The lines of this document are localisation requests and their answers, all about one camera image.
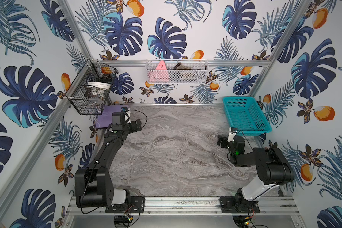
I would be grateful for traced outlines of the purple t-shirt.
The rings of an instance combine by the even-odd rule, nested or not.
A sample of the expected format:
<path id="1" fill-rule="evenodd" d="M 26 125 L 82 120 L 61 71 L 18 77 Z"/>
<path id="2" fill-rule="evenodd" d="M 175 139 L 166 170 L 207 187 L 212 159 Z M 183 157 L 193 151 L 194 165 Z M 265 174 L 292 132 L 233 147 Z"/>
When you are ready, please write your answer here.
<path id="1" fill-rule="evenodd" d="M 98 129 L 107 128 L 112 123 L 112 115 L 116 112 L 121 112 L 122 108 L 129 108 L 127 105 L 108 105 L 104 107 L 104 110 L 101 115 L 98 116 L 95 121 L 95 127 Z"/>

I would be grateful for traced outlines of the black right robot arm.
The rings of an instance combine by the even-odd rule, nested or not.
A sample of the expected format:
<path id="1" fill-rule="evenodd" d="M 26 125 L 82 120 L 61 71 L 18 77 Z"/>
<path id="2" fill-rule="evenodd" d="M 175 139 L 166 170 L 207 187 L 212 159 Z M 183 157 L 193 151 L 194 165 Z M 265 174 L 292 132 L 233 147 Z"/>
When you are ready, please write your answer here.
<path id="1" fill-rule="evenodd" d="M 218 146 L 228 150 L 227 159 L 235 167 L 255 166 L 257 171 L 257 176 L 237 191 L 235 198 L 238 205 L 252 204 L 271 189 L 295 179 L 293 169 L 280 149 L 255 147 L 245 153 L 245 142 L 245 138 L 238 135 L 219 135 L 217 140 Z"/>

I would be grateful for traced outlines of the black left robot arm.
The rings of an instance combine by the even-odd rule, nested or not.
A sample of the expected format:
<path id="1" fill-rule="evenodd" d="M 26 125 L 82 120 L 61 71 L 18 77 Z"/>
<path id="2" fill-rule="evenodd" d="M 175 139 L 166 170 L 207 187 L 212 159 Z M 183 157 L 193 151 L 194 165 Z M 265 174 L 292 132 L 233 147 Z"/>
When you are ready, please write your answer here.
<path id="1" fill-rule="evenodd" d="M 75 174 L 75 197 L 78 208 L 109 207 L 125 203 L 126 191 L 114 188 L 109 170 L 128 135 L 141 130 L 142 122 L 139 119 L 108 127 L 103 145 L 95 158 Z"/>

